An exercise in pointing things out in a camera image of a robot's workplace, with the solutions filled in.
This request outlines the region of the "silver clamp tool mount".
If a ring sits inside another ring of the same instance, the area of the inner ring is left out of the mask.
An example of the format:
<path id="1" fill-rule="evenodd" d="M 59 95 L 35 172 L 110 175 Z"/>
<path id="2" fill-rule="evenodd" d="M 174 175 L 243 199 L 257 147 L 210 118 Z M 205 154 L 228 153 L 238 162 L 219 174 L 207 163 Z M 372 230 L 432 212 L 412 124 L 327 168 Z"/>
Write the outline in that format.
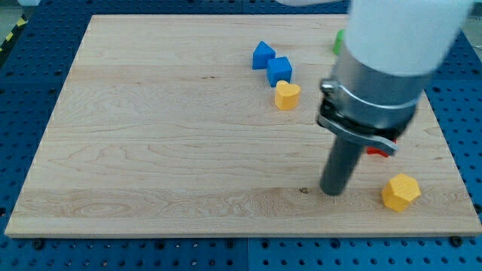
<path id="1" fill-rule="evenodd" d="M 409 125 L 430 75 L 393 75 L 356 59 L 340 47 L 331 76 L 320 82 L 324 97 L 317 122 L 336 135 L 332 151 L 377 148 L 388 155 Z"/>

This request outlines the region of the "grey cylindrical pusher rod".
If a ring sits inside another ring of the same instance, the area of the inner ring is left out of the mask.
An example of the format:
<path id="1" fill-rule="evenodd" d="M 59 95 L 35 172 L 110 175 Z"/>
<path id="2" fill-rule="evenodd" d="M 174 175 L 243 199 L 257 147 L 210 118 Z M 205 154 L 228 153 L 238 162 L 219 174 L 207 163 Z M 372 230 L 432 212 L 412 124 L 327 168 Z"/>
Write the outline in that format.
<path id="1" fill-rule="evenodd" d="M 336 137 L 320 179 L 320 188 L 329 196 L 341 195 L 365 147 Z"/>

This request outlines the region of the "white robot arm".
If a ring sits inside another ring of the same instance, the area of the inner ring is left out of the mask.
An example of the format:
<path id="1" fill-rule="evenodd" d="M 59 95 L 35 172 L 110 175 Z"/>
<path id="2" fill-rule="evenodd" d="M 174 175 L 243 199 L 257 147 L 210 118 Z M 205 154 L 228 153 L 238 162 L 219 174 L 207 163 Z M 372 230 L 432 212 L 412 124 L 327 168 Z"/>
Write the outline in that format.
<path id="1" fill-rule="evenodd" d="M 388 155 L 474 7 L 472 0 L 357 0 L 337 62 L 321 80 L 318 125 L 335 134 L 320 188 L 338 196 L 365 147 Z"/>

